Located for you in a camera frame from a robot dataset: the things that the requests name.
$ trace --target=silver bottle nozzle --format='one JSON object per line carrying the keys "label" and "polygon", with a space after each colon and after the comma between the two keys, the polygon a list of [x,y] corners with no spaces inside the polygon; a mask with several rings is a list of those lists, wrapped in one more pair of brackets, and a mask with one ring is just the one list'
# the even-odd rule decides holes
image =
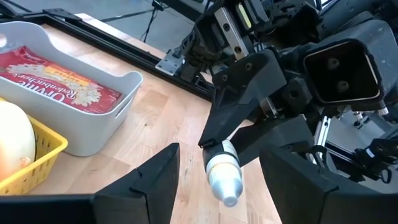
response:
{"label": "silver bottle nozzle", "polygon": [[[225,152],[236,155],[229,141],[223,142],[223,147]],[[211,158],[206,166],[206,174],[213,195],[226,207],[235,206],[243,191],[242,171],[235,157],[219,154]]]}

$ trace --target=bolt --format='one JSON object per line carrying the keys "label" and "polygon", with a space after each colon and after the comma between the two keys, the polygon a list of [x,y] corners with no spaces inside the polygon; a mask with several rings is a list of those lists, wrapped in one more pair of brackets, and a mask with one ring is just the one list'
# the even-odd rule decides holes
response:
{"label": "bolt", "polygon": [[247,63],[246,64],[246,70],[249,71],[252,68],[252,64],[251,63]]}
{"label": "bolt", "polygon": [[340,66],[340,62],[336,58],[329,58],[328,69],[336,70]]}
{"label": "bolt", "polygon": [[239,46],[236,46],[236,47],[234,48],[234,50],[235,50],[235,53],[237,53],[237,54],[242,53],[242,49],[241,49]]}
{"label": "bolt", "polygon": [[339,93],[344,93],[345,91],[349,90],[349,84],[346,81],[339,81],[337,83],[337,89]]}
{"label": "bolt", "polygon": [[229,31],[229,29],[230,29],[229,24],[224,24],[224,25],[223,25],[223,29],[224,29],[225,31]]}

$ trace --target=onion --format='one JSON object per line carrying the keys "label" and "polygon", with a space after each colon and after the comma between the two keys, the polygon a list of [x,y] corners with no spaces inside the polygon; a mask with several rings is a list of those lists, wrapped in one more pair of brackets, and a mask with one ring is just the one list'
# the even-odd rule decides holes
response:
{"label": "onion", "polygon": [[34,162],[35,134],[25,112],[0,101],[0,181]]}

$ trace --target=black plastic housing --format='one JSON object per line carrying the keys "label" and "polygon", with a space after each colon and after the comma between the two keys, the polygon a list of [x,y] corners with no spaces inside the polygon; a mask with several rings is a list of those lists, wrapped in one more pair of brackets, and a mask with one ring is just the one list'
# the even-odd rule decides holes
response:
{"label": "black plastic housing", "polygon": [[0,197],[0,223],[169,224],[179,168],[173,143],[94,194]]}
{"label": "black plastic housing", "polygon": [[[303,65],[321,105],[351,105],[355,111],[384,107],[383,98],[398,81],[398,46],[388,23],[370,20],[310,46]],[[331,69],[331,58],[337,59],[336,68]],[[339,91],[340,82],[349,88]]]}

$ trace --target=black metal frame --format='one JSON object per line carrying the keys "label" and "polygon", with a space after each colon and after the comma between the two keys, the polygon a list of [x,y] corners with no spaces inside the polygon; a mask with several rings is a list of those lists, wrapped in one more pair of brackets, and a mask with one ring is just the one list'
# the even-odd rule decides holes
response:
{"label": "black metal frame", "polygon": [[111,54],[127,63],[137,66],[150,74],[164,79],[174,85],[177,85],[184,90],[193,93],[203,99],[211,101],[213,95],[211,89],[205,88],[203,82],[207,86],[213,86],[208,83],[203,77],[195,77],[192,82],[187,82],[180,78],[180,75],[170,76],[164,72],[159,71],[155,66],[160,62],[161,58],[146,52],[132,44],[127,43],[101,29],[98,29],[82,18],[63,9],[44,9],[42,12],[27,12],[17,13],[14,11],[6,1],[0,1],[0,23],[12,21],[32,22],[34,24],[47,24],[66,34],[69,34],[77,39],[86,42],[108,54]]}

